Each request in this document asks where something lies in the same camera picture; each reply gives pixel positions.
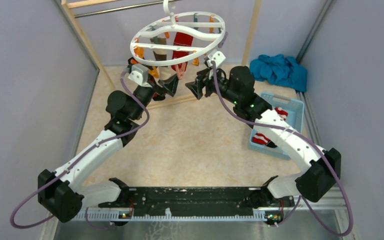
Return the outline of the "white round clip hanger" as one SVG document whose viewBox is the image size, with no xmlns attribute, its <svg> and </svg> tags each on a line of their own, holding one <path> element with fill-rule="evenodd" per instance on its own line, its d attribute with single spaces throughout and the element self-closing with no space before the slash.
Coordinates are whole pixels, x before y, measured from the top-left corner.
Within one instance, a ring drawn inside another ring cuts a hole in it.
<svg viewBox="0 0 384 240">
<path fill-rule="evenodd" d="M 195 38 L 191 37 L 190 35 L 181 34 L 181 33 L 170 32 L 169 36 L 165 36 L 164 33 L 161 33 L 157 37 L 166 38 L 167 39 L 166 40 L 166 42 L 167 42 L 166 45 L 181 45 L 181 44 L 184 44 L 184 45 L 191 45 L 193 47 L 205 47 L 205 46 L 208 45 L 207 41 L 203 41 L 203 40 L 200 40 L 200 39 L 195 39 Z M 150 41 L 151 38 L 140 37 L 138 39 L 138 41 L 140 43 L 149 44 L 149 43 L 151 43 L 151 41 Z M 167 50 L 167 60 L 173 60 L 173 59 L 181 58 L 181 57 L 184 57 L 184 56 L 187 56 L 187 55 L 189 55 L 188 52 Z M 165 66 L 168 66 L 168 67 L 172 68 L 176 72 L 178 78 L 182 79 L 183 76 L 184 76 L 184 73 L 186 71 L 187 66 L 188 65 L 195 65 L 195 66 L 199 65 L 200 59 L 204 58 L 204 57 L 205 56 L 201 56 L 200 58 L 193 59 L 193 60 L 191 60 L 189 62 L 180 63 L 178 66 L 175 66 L 175 65 L 171 65 L 171 66 L 165 65 Z M 151 50 L 149 48 L 143 49 L 142 58 L 144 60 L 156 61 L 154 53 L 153 53 L 153 50 Z"/>
</svg>

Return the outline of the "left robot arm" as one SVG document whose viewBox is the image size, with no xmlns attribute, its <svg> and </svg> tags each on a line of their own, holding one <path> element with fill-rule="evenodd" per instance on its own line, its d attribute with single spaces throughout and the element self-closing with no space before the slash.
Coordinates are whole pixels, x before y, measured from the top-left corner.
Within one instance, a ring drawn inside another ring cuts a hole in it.
<svg viewBox="0 0 384 240">
<path fill-rule="evenodd" d="M 124 90 L 113 91 L 107 99 L 109 122 L 95 140 L 66 164 L 38 176 L 38 202 L 60 222 L 72 220 L 82 209 L 104 203 L 124 207 L 130 193 L 117 178 L 84 186 L 85 180 L 109 157 L 133 140 L 149 121 L 147 106 L 154 95 L 174 96 L 182 74 L 155 78 L 147 65 L 129 64 L 120 74 Z"/>
</svg>

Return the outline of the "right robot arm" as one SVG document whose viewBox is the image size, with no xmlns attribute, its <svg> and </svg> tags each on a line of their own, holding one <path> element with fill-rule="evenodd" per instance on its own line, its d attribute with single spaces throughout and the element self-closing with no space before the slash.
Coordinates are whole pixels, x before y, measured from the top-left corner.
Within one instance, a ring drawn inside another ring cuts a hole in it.
<svg viewBox="0 0 384 240">
<path fill-rule="evenodd" d="M 264 204 L 275 206 L 281 198 L 296 195 L 318 202 L 341 177 L 341 153 L 335 148 L 326 150 L 303 136 L 255 93 L 254 85 L 249 68 L 236 66 L 228 76 L 220 68 L 201 70 L 185 86 L 198 100 L 216 94 L 222 104 L 232 103 L 230 113 L 236 119 L 268 138 L 298 166 L 299 173 L 274 176 L 265 183 L 261 193 Z"/>
</svg>

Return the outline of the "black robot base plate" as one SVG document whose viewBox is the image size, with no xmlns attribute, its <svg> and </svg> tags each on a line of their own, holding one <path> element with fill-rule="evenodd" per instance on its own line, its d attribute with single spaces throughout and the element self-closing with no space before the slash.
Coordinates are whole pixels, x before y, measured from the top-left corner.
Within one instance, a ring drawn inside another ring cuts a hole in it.
<svg viewBox="0 0 384 240">
<path fill-rule="evenodd" d="M 275 199 L 262 187 L 124 187 L 100 208 L 127 208 L 135 217 L 250 217 L 263 207 L 292 207 L 293 197 Z"/>
</svg>

